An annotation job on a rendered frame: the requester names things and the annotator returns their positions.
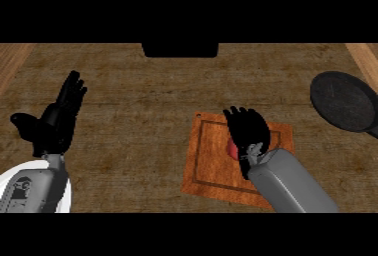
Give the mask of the brown wooden cutting board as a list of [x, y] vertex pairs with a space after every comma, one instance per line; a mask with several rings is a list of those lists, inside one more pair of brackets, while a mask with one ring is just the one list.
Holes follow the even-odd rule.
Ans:
[[222, 114], [197, 112], [184, 172], [184, 193], [272, 209], [250, 181], [243, 178], [240, 162], [228, 154], [231, 138]]

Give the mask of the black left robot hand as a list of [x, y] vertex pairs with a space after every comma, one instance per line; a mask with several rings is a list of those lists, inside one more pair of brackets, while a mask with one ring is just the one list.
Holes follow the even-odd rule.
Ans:
[[27, 113], [15, 113], [11, 116], [21, 138], [33, 143], [35, 157], [64, 154], [69, 151], [86, 92], [80, 73], [71, 71], [57, 101], [46, 107], [42, 117]]

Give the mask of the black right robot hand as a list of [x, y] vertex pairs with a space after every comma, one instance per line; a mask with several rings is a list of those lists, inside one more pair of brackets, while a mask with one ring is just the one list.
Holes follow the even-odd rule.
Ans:
[[258, 165], [259, 158], [271, 146], [271, 130], [266, 120], [255, 109], [244, 107], [224, 110], [234, 144], [238, 148], [238, 161], [244, 179]]

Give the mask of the red bell pepper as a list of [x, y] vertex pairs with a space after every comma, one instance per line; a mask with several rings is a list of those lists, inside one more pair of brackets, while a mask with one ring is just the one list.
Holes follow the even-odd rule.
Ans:
[[232, 138], [229, 138], [229, 141], [228, 141], [228, 154], [229, 154], [229, 156], [232, 157], [234, 160], [237, 160], [237, 161], [240, 160], [238, 159], [238, 147], [234, 143]]

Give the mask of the black rectangular appliance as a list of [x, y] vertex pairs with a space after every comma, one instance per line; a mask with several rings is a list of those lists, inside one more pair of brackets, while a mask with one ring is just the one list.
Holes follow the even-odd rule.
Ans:
[[144, 43], [147, 57], [153, 58], [215, 58], [219, 52], [218, 43]]

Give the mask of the black frying pan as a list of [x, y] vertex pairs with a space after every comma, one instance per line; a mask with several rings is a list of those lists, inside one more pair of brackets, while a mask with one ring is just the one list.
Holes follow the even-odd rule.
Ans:
[[378, 94], [353, 75], [327, 71], [312, 80], [311, 101], [330, 124], [378, 139]]

